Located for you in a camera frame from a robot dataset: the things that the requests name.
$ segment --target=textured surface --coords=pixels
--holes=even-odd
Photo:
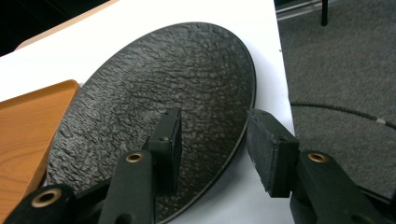
[[[81,191],[140,149],[162,112],[182,108],[179,194],[158,199],[168,220],[222,172],[246,129],[255,71],[245,45],[216,25],[183,23],[145,35],[110,58],[70,105],[49,155],[49,183]]]
[[[396,1],[349,0],[329,8],[326,27],[318,23],[320,11],[280,21],[290,101],[342,106],[395,123],[394,8]],[[326,109],[294,107],[292,113],[302,149],[328,152],[358,184],[391,196],[394,130]]]

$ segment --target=wooden surface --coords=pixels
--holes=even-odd
[[[55,34],[56,32],[61,31],[62,29],[64,29],[64,28],[66,28],[66,27],[69,27],[69,26],[75,24],[76,22],[79,22],[79,21],[82,21],[82,20],[88,18],[88,17],[90,17],[92,14],[94,14],[94,13],[96,13],[96,12],[98,12],[98,11],[100,11],[100,10],[106,8],[106,7],[111,6],[111,5],[113,5],[114,3],[118,2],[118,1],[119,1],[119,0],[109,0],[108,2],[105,2],[105,3],[103,3],[102,5],[100,5],[100,6],[98,6],[98,7],[95,7],[95,8],[93,8],[93,9],[89,10],[89,11],[86,11],[86,12],[82,13],[81,15],[76,16],[75,18],[73,18],[73,19],[71,19],[71,20],[68,20],[68,21],[66,21],[66,22],[63,22],[63,23],[61,23],[61,24],[59,24],[59,25],[57,25],[57,26],[55,26],[55,27],[49,29],[49,30],[46,31],[46,32],[43,32],[43,33],[41,33],[41,34],[39,34],[39,35],[35,35],[35,36],[33,36],[32,38],[29,38],[29,39],[23,41],[22,43],[20,43],[20,44],[18,45],[18,47],[17,47],[16,49],[24,48],[24,47],[26,47],[26,46],[28,46],[28,45],[30,45],[30,44],[35,43],[37,40],[40,40],[40,39],[42,39],[42,38],[48,36],[48,35]]]
[[[0,103],[0,223],[43,180],[52,137],[78,88],[67,80]]]

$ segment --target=gray carpet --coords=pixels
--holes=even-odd
[[[396,123],[396,1],[348,0],[279,21],[290,101],[337,105]],[[324,108],[292,108],[301,150],[332,155],[358,185],[392,197],[396,130]]]

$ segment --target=white sheet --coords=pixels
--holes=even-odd
[[[120,0],[1,57],[0,102],[67,79],[83,83],[138,37],[185,21],[215,23],[242,39],[256,67],[256,107],[293,133],[273,1]],[[269,198],[248,154],[241,151],[215,186],[172,223],[292,223],[292,217],[289,200]]]

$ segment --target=black textured disc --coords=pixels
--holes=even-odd
[[[105,62],[69,106],[49,154],[48,182],[81,191],[110,177],[119,156],[140,149],[161,113],[178,106],[179,193],[157,199],[158,220],[167,221],[202,196],[234,154],[255,80],[245,45],[217,25],[182,23],[144,35]]]

